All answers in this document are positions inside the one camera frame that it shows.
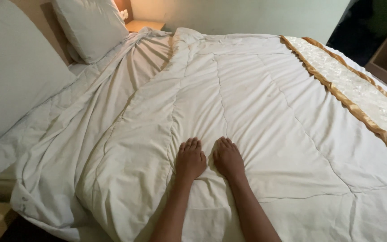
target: electrical outlet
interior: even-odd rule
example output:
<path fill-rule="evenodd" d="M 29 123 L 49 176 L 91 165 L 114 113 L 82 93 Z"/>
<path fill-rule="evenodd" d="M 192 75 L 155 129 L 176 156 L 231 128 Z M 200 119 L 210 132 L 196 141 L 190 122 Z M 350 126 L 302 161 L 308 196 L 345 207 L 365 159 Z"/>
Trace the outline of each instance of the electrical outlet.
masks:
<path fill-rule="evenodd" d="M 125 17 L 125 11 L 122 10 L 122 11 L 120 12 L 120 15 L 122 16 L 122 19 L 123 19 L 123 20 L 126 19 L 126 17 Z"/>

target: gold satin trim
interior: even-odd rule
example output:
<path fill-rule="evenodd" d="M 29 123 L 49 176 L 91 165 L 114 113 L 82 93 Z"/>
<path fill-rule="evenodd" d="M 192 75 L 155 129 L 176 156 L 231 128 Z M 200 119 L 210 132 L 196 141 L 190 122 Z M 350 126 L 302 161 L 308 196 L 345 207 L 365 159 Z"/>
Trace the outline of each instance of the gold satin trim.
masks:
<path fill-rule="evenodd" d="M 283 40 L 285 40 L 286 42 L 286 45 L 291 49 L 293 50 L 298 56 L 299 58 L 304 62 L 304 64 L 306 65 L 306 68 L 307 68 L 307 71 L 309 73 L 311 73 L 312 75 L 314 75 L 314 77 L 319 80 L 323 85 L 325 85 L 328 90 L 332 93 L 332 95 L 334 95 L 340 102 L 342 102 L 344 105 L 347 106 L 347 108 L 349 109 L 350 113 L 352 113 L 353 116 L 355 116 L 357 119 L 359 119 L 360 121 L 362 121 L 367 127 L 369 130 L 373 131 L 374 133 L 378 134 L 380 136 L 380 138 L 385 142 L 386 146 L 387 146 L 387 131 L 380 128 L 376 123 L 373 122 L 373 120 L 371 120 L 370 117 L 368 117 L 368 115 L 366 113 L 364 113 L 359 107 L 358 105 L 356 105 L 354 102 L 352 102 L 350 99 L 348 99 L 344 94 L 341 93 L 340 90 L 338 90 L 333 84 L 332 82 L 329 82 L 322 74 L 320 74 L 319 71 L 317 71 L 303 56 L 301 53 L 298 52 L 298 50 L 293 47 L 293 45 L 284 37 L 284 36 L 280 36 L 282 37 Z M 361 78 L 367 80 L 369 83 L 371 83 L 372 85 L 374 85 L 375 88 L 377 88 L 377 90 L 379 90 L 384 96 L 387 97 L 387 92 L 385 90 L 383 90 L 383 88 L 381 86 L 378 86 L 373 79 L 369 78 L 367 75 L 365 75 L 364 73 L 360 72 L 360 71 L 357 71 L 355 69 L 353 69 L 352 67 L 348 66 L 347 63 L 343 60 L 343 58 L 341 58 L 341 56 L 339 55 L 336 55 L 332 52 L 330 52 L 329 50 L 327 50 L 325 47 L 323 47 L 323 45 L 311 38 L 308 38 L 308 37 L 304 37 L 302 38 L 304 39 L 305 41 L 307 41 L 308 43 L 324 50 L 325 52 L 327 52 L 331 57 L 337 59 L 342 65 L 346 66 L 346 68 L 348 68 L 349 70 L 351 70 L 352 72 L 354 72 L 355 74 L 357 74 L 358 76 L 360 76 Z"/>

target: white duvet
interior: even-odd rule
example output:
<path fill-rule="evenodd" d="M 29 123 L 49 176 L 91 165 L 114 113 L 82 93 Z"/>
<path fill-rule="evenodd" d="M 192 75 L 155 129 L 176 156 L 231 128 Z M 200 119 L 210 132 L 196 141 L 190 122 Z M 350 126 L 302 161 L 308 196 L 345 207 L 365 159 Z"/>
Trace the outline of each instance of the white duvet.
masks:
<path fill-rule="evenodd" d="M 227 136 L 283 241 L 387 241 L 387 147 L 279 37 L 179 28 L 173 41 L 170 63 L 128 100 L 84 164 L 67 163 L 77 158 L 71 147 L 36 146 L 58 158 L 26 164 L 28 176 L 12 195 L 16 211 L 69 240 L 146 241 L 171 188 L 178 146 L 197 136 L 208 168 L 192 186 L 182 240 L 243 241 L 211 156 L 215 140 Z M 80 129 L 63 130 L 59 141 Z M 58 186 L 46 183 L 59 174 Z M 64 186 L 66 179 L 76 186 Z M 66 195 L 73 189 L 77 198 Z"/>

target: bed runner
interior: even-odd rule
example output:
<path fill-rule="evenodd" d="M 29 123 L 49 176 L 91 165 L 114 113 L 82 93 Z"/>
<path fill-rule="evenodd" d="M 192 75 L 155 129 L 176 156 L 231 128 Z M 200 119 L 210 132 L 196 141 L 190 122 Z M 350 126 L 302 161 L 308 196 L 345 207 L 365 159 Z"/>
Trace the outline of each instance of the bed runner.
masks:
<path fill-rule="evenodd" d="M 387 145 L 387 92 L 321 43 L 308 37 L 281 37 L 298 54 L 309 73 Z"/>

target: white wall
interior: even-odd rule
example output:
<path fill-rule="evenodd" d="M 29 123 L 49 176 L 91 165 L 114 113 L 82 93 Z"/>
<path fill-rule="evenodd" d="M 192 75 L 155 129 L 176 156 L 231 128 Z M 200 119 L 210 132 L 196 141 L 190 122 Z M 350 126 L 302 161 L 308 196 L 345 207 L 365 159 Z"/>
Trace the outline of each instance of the white wall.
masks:
<path fill-rule="evenodd" d="M 208 35 L 262 33 L 326 43 L 350 0 L 131 0 L 134 19 Z"/>

